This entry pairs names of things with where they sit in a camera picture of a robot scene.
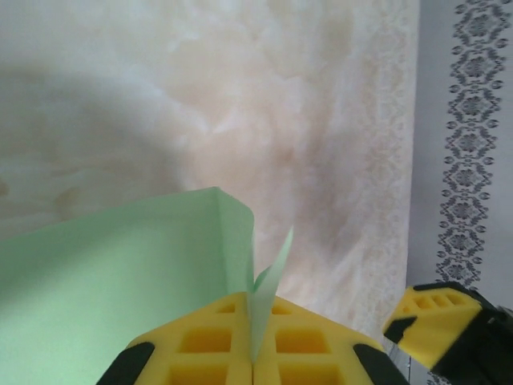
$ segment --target black rubber tip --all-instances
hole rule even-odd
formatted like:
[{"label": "black rubber tip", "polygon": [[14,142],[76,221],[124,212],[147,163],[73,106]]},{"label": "black rubber tip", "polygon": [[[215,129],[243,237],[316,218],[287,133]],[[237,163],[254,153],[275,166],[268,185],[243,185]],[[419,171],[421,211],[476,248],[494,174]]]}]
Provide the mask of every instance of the black rubber tip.
[{"label": "black rubber tip", "polygon": [[408,317],[395,319],[392,321],[388,329],[385,330],[385,337],[388,338],[393,343],[399,343],[404,336],[404,332],[410,326],[414,324],[417,320],[417,317]]},{"label": "black rubber tip", "polygon": [[385,352],[363,343],[353,349],[374,385],[409,385]]},{"label": "black rubber tip", "polygon": [[134,385],[154,349],[151,342],[142,342],[122,351],[96,385]]}]

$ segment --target beige marble surface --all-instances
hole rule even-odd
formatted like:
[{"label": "beige marble surface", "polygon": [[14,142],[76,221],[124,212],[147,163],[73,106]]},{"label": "beige marble surface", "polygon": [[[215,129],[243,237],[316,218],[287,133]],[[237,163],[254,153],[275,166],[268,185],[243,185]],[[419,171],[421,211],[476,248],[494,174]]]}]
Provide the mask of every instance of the beige marble surface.
[{"label": "beige marble surface", "polygon": [[418,0],[17,0],[0,12],[0,238],[218,185],[256,270],[374,337],[401,296]]}]

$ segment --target folded paper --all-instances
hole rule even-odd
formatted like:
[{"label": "folded paper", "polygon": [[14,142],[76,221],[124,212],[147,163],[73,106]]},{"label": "folded paper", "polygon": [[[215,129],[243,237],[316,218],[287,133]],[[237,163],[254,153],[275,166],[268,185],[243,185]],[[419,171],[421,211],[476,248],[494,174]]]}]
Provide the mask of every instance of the folded paper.
[{"label": "folded paper", "polygon": [[253,215],[218,188],[0,242],[2,383],[95,383],[136,335],[245,291],[256,357],[292,241],[253,282]]}]

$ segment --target light green sheet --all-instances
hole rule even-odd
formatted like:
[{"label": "light green sheet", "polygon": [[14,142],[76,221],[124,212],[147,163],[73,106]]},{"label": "light green sheet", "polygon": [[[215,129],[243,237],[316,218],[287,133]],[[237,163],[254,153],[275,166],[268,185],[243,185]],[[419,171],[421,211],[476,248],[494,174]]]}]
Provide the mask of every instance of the light green sheet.
[{"label": "light green sheet", "polygon": [[218,188],[138,201],[0,243],[2,385],[91,385],[134,337],[250,293],[252,357],[292,240],[253,283],[251,210]]}]

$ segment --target clamp jaw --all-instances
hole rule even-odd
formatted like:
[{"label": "clamp jaw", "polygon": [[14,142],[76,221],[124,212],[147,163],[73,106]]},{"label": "clamp jaw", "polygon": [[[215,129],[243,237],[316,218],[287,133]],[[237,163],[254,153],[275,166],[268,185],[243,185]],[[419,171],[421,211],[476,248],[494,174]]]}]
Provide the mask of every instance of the clamp jaw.
[{"label": "clamp jaw", "polygon": [[384,335],[453,385],[513,384],[513,311],[457,282],[408,288]]}]

